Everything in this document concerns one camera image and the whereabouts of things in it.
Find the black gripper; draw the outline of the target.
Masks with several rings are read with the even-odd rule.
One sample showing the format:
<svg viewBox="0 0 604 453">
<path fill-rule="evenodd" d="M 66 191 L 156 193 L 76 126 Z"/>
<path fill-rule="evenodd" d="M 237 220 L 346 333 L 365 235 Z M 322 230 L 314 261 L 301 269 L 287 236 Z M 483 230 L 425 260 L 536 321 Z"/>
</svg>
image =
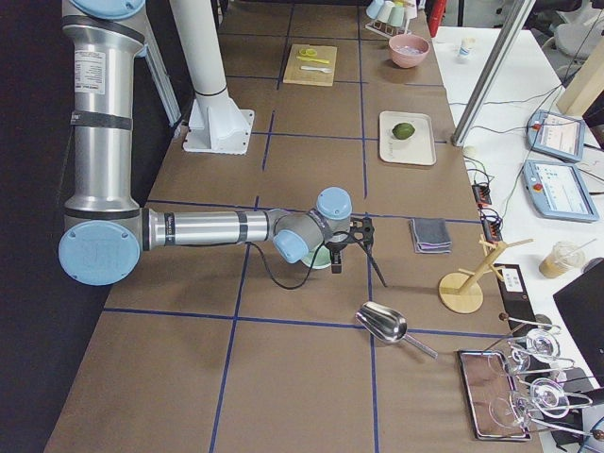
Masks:
<svg viewBox="0 0 604 453">
<path fill-rule="evenodd" d="M 351 217 L 349 227 L 334 232 L 333 238 L 326 243 L 330 253 L 331 272 L 342 272 L 342 251 L 349 244 L 357 244 L 363 252 L 370 256 L 374 244 L 374 226 L 372 220 L 365 217 Z"/>
</svg>

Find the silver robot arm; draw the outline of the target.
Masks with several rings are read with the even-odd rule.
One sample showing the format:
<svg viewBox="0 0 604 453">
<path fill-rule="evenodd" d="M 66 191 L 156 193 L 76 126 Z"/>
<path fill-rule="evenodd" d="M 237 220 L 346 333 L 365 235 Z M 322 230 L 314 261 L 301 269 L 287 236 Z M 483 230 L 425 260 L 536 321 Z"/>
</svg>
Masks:
<svg viewBox="0 0 604 453">
<path fill-rule="evenodd" d="M 131 194 L 134 62 L 144 57 L 169 122 L 181 115 L 142 1 L 66 1 L 62 29 L 75 47 L 75 192 L 64 206 L 59 261 L 71 278 L 115 283 L 158 246 L 204 247 L 264 241 L 289 263 L 330 254 L 334 272 L 349 244 L 369 252 L 373 226 L 352 214 L 349 194 L 320 192 L 314 208 L 227 212 L 156 212 Z"/>
</svg>

